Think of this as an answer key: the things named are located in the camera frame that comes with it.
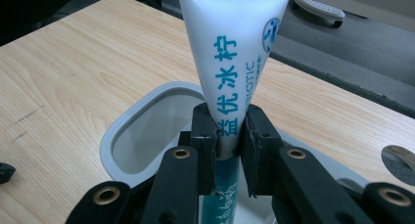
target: wooden table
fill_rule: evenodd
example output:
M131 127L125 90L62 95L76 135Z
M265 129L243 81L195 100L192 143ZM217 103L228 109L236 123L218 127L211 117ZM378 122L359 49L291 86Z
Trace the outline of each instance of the wooden table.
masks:
M63 223L91 187L110 180L101 139L156 87L199 84L184 22L133 0L103 0L0 48L2 223ZM274 125L370 181L415 192L381 150L415 152L415 120L269 59L253 104Z

